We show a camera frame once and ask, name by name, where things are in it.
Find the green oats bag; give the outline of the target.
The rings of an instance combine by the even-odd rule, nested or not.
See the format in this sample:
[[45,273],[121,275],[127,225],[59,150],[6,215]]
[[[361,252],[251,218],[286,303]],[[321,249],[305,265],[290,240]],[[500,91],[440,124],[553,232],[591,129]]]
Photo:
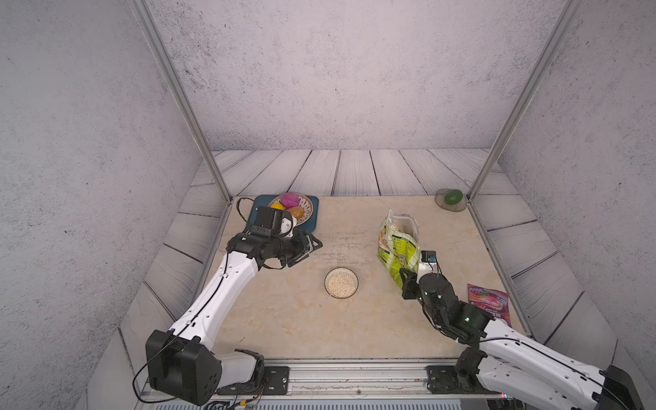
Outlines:
[[379,231],[378,258],[389,276],[401,290],[401,270],[418,273],[420,264],[419,225],[407,214],[396,214],[391,209]]

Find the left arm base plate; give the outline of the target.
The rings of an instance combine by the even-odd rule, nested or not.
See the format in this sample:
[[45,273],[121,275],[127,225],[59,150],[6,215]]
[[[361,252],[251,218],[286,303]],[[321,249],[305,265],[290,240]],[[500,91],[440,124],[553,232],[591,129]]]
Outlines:
[[290,367],[256,368],[251,379],[217,389],[219,396],[285,396],[290,381]]

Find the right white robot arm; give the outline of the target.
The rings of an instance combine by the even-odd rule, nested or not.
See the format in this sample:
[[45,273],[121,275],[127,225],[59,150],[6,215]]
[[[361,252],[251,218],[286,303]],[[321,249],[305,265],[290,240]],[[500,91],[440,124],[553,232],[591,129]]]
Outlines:
[[402,296],[417,300],[432,327],[464,345],[454,365],[461,391],[502,393],[540,409],[642,409],[632,377],[600,369],[518,333],[502,319],[460,300],[437,264],[400,271]]

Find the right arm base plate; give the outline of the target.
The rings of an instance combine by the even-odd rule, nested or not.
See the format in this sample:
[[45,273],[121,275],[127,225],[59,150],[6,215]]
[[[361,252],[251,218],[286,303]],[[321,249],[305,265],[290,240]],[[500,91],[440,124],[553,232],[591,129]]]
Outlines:
[[428,366],[426,387],[432,394],[494,394],[485,389],[472,372],[456,366]]

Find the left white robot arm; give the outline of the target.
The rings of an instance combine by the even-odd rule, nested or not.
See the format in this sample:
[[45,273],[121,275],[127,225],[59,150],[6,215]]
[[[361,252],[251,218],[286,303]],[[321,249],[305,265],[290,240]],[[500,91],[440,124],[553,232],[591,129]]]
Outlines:
[[263,358],[249,350],[215,355],[219,329],[241,292],[271,258],[291,268],[322,242],[295,229],[286,237],[240,232],[227,244],[216,275],[168,331],[153,331],[145,344],[150,387],[201,406],[229,386],[254,389],[264,376]]

